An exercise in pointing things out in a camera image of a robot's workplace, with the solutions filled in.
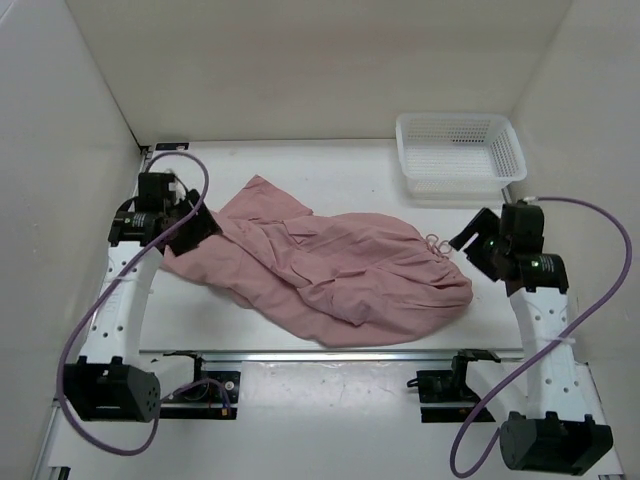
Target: crumpled fabric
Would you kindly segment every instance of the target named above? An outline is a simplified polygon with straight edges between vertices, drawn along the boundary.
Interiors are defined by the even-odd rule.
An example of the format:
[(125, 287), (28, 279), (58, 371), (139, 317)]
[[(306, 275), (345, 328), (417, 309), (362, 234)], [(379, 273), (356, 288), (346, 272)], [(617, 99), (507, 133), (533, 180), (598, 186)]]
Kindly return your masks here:
[(458, 267), (394, 217), (316, 216), (260, 176), (213, 215), (224, 233), (179, 257), (167, 249), (164, 269), (229, 289), (241, 306), (327, 347), (417, 340), (473, 298)]

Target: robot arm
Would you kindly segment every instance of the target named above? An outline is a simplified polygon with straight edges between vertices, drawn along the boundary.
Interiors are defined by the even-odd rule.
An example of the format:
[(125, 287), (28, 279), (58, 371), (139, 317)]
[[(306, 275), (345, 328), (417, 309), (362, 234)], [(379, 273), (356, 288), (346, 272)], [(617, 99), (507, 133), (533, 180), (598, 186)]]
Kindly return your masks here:
[[(144, 246), (181, 218), (198, 201), (195, 190), (176, 198), (176, 177), (171, 173), (141, 173), (138, 197), (116, 212), (109, 233), (109, 272), (126, 265)], [(134, 211), (128, 209), (134, 205)], [(161, 399), (178, 387), (200, 378), (195, 355), (162, 356), (143, 361), (140, 333), (147, 298), (162, 252), (169, 246), (181, 255), (210, 235), (221, 233), (203, 205), (168, 242), (150, 250), (97, 312), (78, 361), (64, 368), (64, 393), (85, 421), (156, 418)], [(113, 278), (106, 278), (103, 290)]]
[[(524, 202), (483, 209), (451, 240), (492, 280), (505, 282), (526, 359), (535, 358), (567, 327), (569, 287), (562, 259), (542, 253), (544, 217)], [(465, 363), (466, 386), (480, 397), (506, 376), (501, 363)], [(527, 370), (527, 397), (509, 384), (487, 408), (502, 422), (502, 458), (512, 470), (582, 475), (613, 446), (611, 429), (596, 425), (579, 388), (573, 350), (562, 343)]]

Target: white enclosure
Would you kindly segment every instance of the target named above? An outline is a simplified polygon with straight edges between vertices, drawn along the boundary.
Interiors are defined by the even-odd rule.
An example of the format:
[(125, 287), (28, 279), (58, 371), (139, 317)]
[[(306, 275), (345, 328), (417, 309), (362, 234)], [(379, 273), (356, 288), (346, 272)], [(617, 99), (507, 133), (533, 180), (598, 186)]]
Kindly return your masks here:
[[(636, 243), (640, 240), (637, 0), (0, 0), (0, 44), (2, 479), (30, 478), (45, 437), (49, 442), (40, 466), (73, 464), (73, 480), (90, 474), (109, 478), (96, 472), (111, 465), (122, 478), (148, 478), (149, 472), (155, 472), (152, 478), (177, 475), (180, 469), (163, 463), (158, 449), (175, 450), (185, 431), (190, 432), (187, 443), (222, 441), (209, 427), (198, 427), (191, 436), (193, 427), (168, 422), (161, 426), (151, 456), (126, 463), (91, 457), (95, 452), (77, 447), (79, 440), (60, 418), (54, 417), (45, 435), (57, 357), (99, 290), (106, 270), (106, 235), (115, 208), (134, 187), (140, 145), (192, 142), (190, 150), (211, 171), (207, 204), (214, 209), (260, 173), (318, 213), (388, 213), (424, 234), (449, 238), (478, 207), (499, 208), (503, 198), (412, 199), (398, 164), (395, 119), (407, 112), (501, 114), (515, 128), (527, 162), (528, 177), (512, 186), (512, 198), (583, 198), (613, 212)], [(167, 162), (185, 181), (200, 186), (195, 167)], [(557, 205), (544, 209), (546, 250), (565, 259), (572, 306), (581, 312), (618, 274), (622, 243), (610, 225), (590, 212)], [(476, 296), (468, 313), (413, 344), (341, 352), (343, 369), (336, 371), (335, 385), (317, 399), (321, 411), (334, 403), (332, 395), (343, 399), (338, 378), (373, 378), (383, 389), (395, 385), (385, 374), (359, 369), (353, 360), (387, 361), (400, 354), (410, 361), (411, 355), (463, 347), (518, 357), (517, 325), (502, 287), (475, 272), (462, 255), (455, 260), (474, 281)], [(255, 476), (242, 459), (261, 451), (260, 441), (268, 442), (256, 429), (285, 421), (277, 416), (260, 420), (260, 409), (267, 411), (276, 397), (285, 402), (303, 427), (286, 426), (278, 438), (304, 438), (304, 411), (310, 404), (296, 403), (281, 387), (289, 382), (294, 392), (312, 388), (296, 379), (309, 378), (305, 369), (311, 367), (305, 362), (326, 360), (331, 352), (166, 273), (158, 274), (154, 289), (143, 350), (216, 350), (235, 362), (299, 360), (299, 370), (252, 362), (243, 367), (251, 380), (243, 408), (254, 412), (247, 417), (255, 423), (242, 419), (242, 432), (252, 435), (252, 441), (247, 441), (244, 456), (237, 457), (244, 465), (240, 470), (215, 468), (220, 477)], [(634, 269), (620, 293), (577, 332), (575, 348), (578, 359), (588, 363), (588, 369), (581, 367), (585, 383), (591, 377), (595, 384), (589, 401), (595, 408), (602, 402), (620, 464), (632, 479), (640, 478), (640, 416), (635, 412), (640, 395), (639, 289)], [(212, 311), (219, 320), (209, 320)], [(415, 370), (404, 360), (392, 365), (398, 372)], [(266, 386), (261, 368), (283, 372), (286, 382)], [(260, 468), (274, 476), (345, 478), (349, 454), (341, 455), (331, 441), (340, 434), (340, 415), (345, 415), (353, 431), (344, 442), (371, 442), (354, 453), (361, 462), (374, 462), (368, 477), (402, 475), (391, 468), (400, 457), (386, 470), (376, 470), (372, 465), (383, 458), (365, 446), (382, 449), (385, 432), (400, 445), (406, 427), (410, 438), (424, 442), (398, 453), (402, 464), (418, 462), (411, 463), (407, 478), (421, 473), (430, 478), (420, 467), (426, 460), (419, 453), (430, 445), (435, 448), (430, 462), (442, 457), (440, 470), (432, 473), (449, 478), (444, 457), (454, 428), (414, 429), (400, 413), (392, 425), (385, 423), (392, 416), (365, 409), (379, 419), (376, 430), (360, 423), (365, 417), (354, 416), (355, 407), (366, 402), (361, 394), (348, 391), (344, 409), (331, 422), (307, 418), (308, 428), (315, 425), (325, 435), (319, 441), (328, 459), (300, 443), (298, 463), (276, 468), (270, 462), (286, 452), (272, 445), (256, 457)], [(387, 398), (380, 393), (380, 405)], [(389, 402), (392, 408), (410, 404), (398, 398)], [(122, 435), (111, 428), (100, 433), (121, 441)], [(482, 428), (474, 431), (467, 439), (473, 445), (469, 458), (461, 464), (472, 463), (485, 437)], [(229, 459), (244, 441), (237, 431), (227, 439), (222, 452)], [(505, 476), (510, 472), (496, 455), (478, 478), (512, 478)], [(82, 463), (89, 458), (93, 460)], [(617, 462), (612, 453), (598, 473), (620, 473)], [(189, 472), (191, 478), (204, 475), (197, 469)]]

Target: black bracket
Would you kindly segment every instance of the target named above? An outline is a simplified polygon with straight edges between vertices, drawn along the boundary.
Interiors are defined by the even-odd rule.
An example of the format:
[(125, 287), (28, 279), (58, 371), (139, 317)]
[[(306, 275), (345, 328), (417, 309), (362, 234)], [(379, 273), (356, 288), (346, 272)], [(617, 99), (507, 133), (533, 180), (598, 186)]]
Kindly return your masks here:
[[(460, 350), (451, 362), (451, 370), (420, 370), (416, 378), (407, 382), (408, 388), (418, 388), (422, 423), (463, 422), (480, 398), (467, 386), (469, 362), (488, 360), (500, 363), (500, 358), (488, 350)], [(458, 404), (448, 407), (447, 404)], [(483, 409), (476, 422), (495, 422), (487, 409)]]
[(583, 475), (613, 447), (608, 425), (563, 421), (555, 412), (527, 419), (516, 412), (500, 428), (500, 450), (511, 470)]
[(156, 152), (167, 152), (175, 150), (189, 150), (189, 142), (156, 143)]
[(564, 262), (542, 253), (543, 230), (542, 209), (518, 201), (504, 204), (500, 217), (483, 208), (449, 245), (464, 249), (469, 262), (494, 282), (504, 281), (508, 297), (521, 288), (535, 292), (537, 287), (564, 294), (569, 288)]
[(56, 480), (69, 480), (69, 475), (71, 475), (71, 467), (57, 467), (57, 468), (58, 468), (58, 477), (56, 478)]
[(84, 421), (150, 422), (160, 410), (160, 382), (150, 372), (122, 365), (77, 363), (64, 366), (64, 394)]

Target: white wall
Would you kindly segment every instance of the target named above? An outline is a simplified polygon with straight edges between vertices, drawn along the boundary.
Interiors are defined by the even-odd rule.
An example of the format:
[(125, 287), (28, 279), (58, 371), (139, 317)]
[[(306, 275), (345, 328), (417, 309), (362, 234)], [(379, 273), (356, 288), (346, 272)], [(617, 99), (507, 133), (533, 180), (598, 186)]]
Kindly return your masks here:
[(57, 355), (139, 155), (63, 0), (0, 0), (0, 478), (27, 478)]
[[(625, 223), (636, 249), (639, 79), (640, 3), (576, 0), (512, 116), (529, 170), (516, 192), (595, 202)], [(547, 250), (567, 261), (571, 292), (582, 311), (620, 271), (622, 242), (597, 214), (579, 207), (544, 207)], [(639, 292), (635, 265), (621, 292), (582, 329), (578, 345), (580, 357), (591, 365), (630, 478), (640, 478)]]
[(393, 138), (509, 113), (570, 0), (68, 0), (142, 143)]

